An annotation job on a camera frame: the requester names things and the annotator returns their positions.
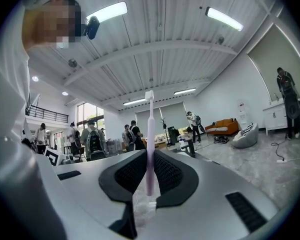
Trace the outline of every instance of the white cabinet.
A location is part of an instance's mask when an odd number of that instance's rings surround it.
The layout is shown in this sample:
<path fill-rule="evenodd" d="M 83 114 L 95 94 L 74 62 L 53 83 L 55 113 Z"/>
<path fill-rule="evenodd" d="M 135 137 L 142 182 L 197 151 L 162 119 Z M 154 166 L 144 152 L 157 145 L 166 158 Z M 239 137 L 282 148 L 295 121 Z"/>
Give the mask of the white cabinet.
<path fill-rule="evenodd" d="M 286 108 L 283 103 L 277 103 L 263 110 L 266 135 L 269 130 L 287 128 Z"/>

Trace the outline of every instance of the orange sofa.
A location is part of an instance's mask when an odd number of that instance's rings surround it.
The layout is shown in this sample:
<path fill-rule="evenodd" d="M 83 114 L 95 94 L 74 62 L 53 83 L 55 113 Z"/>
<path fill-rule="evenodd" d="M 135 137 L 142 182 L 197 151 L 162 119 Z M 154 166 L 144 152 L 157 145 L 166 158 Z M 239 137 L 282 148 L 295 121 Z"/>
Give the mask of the orange sofa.
<path fill-rule="evenodd" d="M 239 125 L 236 119 L 230 118 L 216 121 L 215 125 L 209 125 L 204 129 L 206 134 L 231 135 L 239 131 Z"/>

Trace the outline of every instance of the balcony railing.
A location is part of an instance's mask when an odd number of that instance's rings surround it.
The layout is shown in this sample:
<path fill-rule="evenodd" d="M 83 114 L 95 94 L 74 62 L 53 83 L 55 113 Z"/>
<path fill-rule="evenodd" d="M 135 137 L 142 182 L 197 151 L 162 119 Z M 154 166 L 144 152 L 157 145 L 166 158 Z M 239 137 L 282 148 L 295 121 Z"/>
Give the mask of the balcony railing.
<path fill-rule="evenodd" d="M 27 116 L 31 116 L 35 118 L 47 119 L 47 120 L 61 122 L 61 123 L 68 123 L 67 114 L 53 112 L 37 106 L 31 106 L 30 109 L 26 109 L 25 114 Z"/>

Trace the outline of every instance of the gray floor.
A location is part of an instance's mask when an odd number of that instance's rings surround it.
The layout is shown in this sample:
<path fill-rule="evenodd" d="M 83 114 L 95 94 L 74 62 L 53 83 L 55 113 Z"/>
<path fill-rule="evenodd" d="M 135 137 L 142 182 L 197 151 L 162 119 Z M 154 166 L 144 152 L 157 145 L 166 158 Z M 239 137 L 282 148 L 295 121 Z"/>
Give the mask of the gray floor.
<path fill-rule="evenodd" d="M 286 163 L 277 163 L 277 160 L 281 158 L 276 156 L 277 147 L 271 146 L 271 143 L 280 143 L 285 140 L 284 131 L 270 131 L 268 136 L 264 131 L 260 131 L 258 142 L 244 149 L 234 148 L 231 141 L 226 144 L 213 144 L 214 140 L 211 135 L 208 137 L 203 135 L 201 139 L 201 143 L 195 144 L 199 154 L 196 159 L 202 156 L 202 159 L 211 159 L 233 170 L 268 195 L 280 209 L 298 198 L 300 194 L 300 138 L 286 140 L 280 144 L 278 154 L 288 160 Z M 138 233 L 146 226 L 149 218 L 155 215 L 155 209 L 151 204 L 159 195 L 159 184 L 156 180 L 154 195 L 146 196 L 145 179 L 134 193 L 134 216 Z"/>

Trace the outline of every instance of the bean bag chair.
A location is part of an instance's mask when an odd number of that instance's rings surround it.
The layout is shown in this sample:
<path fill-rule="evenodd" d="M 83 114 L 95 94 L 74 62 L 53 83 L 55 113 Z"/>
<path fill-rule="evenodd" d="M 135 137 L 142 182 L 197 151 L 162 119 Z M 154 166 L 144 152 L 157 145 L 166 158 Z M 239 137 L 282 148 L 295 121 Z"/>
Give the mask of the bean bag chair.
<path fill-rule="evenodd" d="M 244 149 L 256 144 L 259 136 L 259 127 L 257 123 L 250 123 L 247 128 L 238 132 L 234 137 L 232 144 L 235 148 Z"/>

